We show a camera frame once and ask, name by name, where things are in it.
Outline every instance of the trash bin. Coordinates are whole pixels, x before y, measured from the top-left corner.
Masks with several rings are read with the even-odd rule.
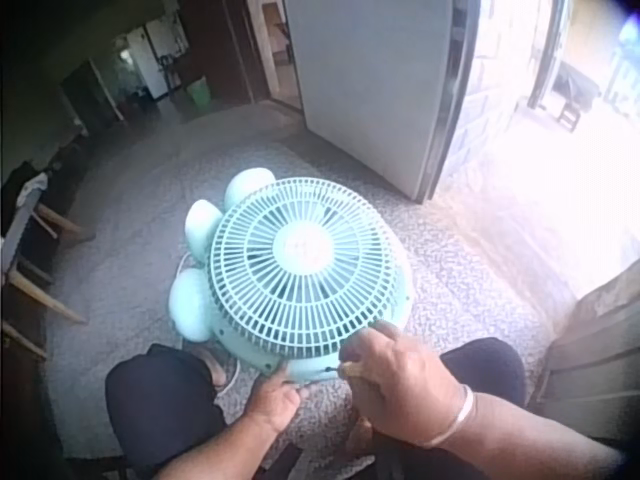
[[[207,85],[207,79],[202,77],[187,87],[187,93],[193,99],[198,108],[206,108],[211,103],[211,93]]]

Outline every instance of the silver bangle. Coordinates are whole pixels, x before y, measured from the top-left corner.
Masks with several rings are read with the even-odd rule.
[[[453,421],[451,426],[447,428],[447,430],[444,433],[441,433],[440,435],[436,436],[436,438],[434,438],[433,440],[428,442],[426,445],[424,445],[424,448],[433,448],[440,445],[447,438],[449,438],[451,435],[453,435],[458,431],[462,423],[469,416],[469,413],[471,413],[471,409],[473,408],[473,399],[475,398],[475,395],[473,394],[473,390],[471,390],[471,388],[469,388],[468,385],[462,385],[462,388],[464,388],[464,392],[465,392],[464,403],[462,404],[462,408],[460,409],[460,412],[456,416],[455,420]]]

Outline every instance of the light blue fan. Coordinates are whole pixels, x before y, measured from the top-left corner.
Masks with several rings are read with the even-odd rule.
[[[185,338],[216,336],[264,373],[287,360],[291,379],[304,382],[335,378],[327,368],[338,365],[342,342],[374,320],[406,324],[406,253],[355,192],[256,168],[231,181],[225,211],[199,200],[187,215],[201,268],[182,271],[169,297]]]

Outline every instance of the leg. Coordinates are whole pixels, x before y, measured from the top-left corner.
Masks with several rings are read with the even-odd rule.
[[[73,310],[67,308],[58,300],[50,297],[44,290],[34,285],[27,277],[22,275],[18,270],[12,268],[7,275],[9,282],[16,288],[22,290],[34,300],[42,303],[44,306],[64,315],[70,320],[77,323],[87,323],[87,321]]]
[[[447,352],[441,358],[453,376],[473,391],[489,393],[524,406],[524,365],[510,345],[496,338],[484,338]],[[425,473],[430,478],[486,478],[472,465],[438,448],[423,450],[403,444],[399,456],[408,479],[423,478]]]
[[[106,379],[107,410],[124,455],[147,479],[173,458],[220,433],[211,373],[198,357],[154,344],[114,367]]]

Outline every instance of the fan grille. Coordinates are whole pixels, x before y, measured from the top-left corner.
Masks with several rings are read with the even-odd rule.
[[[326,180],[277,181],[223,218],[209,280],[231,326],[271,353],[310,358],[386,318],[395,288],[387,227]]]

